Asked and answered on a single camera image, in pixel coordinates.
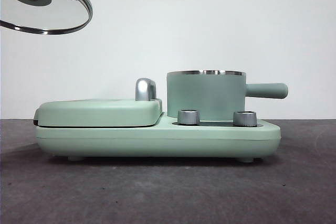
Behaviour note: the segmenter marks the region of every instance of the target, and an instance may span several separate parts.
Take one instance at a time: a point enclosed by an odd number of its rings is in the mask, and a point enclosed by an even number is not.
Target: dark table surface
[[[336,120],[269,120],[275,155],[88,158],[39,149],[32,120],[1,120],[1,223],[336,223]]]

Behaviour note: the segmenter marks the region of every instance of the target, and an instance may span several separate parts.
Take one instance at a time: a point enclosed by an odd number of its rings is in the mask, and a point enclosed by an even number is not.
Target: appliance base
[[[84,157],[233,157],[251,163],[272,155],[280,127],[258,120],[258,127],[183,126],[163,113],[148,127],[36,127],[37,143],[47,153]]]

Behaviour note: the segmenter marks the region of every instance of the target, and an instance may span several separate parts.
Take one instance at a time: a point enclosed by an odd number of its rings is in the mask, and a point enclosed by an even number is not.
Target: mint green saucepan
[[[245,110],[245,97],[283,99],[283,83],[246,84],[238,71],[193,70],[167,74],[168,116],[179,110],[198,110],[201,120],[232,120],[235,111]]]

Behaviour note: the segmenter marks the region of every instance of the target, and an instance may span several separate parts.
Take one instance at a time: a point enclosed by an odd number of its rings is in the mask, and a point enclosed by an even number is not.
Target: pot lid
[[[33,34],[67,34],[92,19],[89,0],[1,0],[0,26]]]

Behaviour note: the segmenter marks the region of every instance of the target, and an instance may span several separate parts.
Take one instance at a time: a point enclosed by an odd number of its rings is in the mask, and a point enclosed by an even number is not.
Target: chrome handle
[[[140,78],[135,85],[135,100],[150,101],[156,99],[155,82],[148,78]]]

